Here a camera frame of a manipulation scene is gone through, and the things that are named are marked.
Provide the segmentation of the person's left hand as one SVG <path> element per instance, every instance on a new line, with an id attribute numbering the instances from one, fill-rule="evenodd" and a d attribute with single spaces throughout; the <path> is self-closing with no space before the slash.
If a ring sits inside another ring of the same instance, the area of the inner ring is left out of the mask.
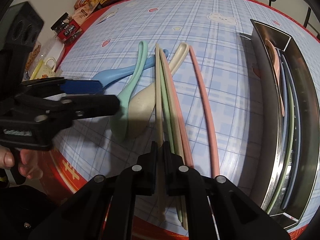
<path id="1" fill-rule="evenodd" d="M 13 153 L 7 148 L 1 146 L 1 168 L 10 169 L 18 162 L 19 173 L 28 179 L 41 179 L 43 171 L 38 165 L 38 152 L 35 150 L 20 150 L 18 157 L 15 158 Z"/>

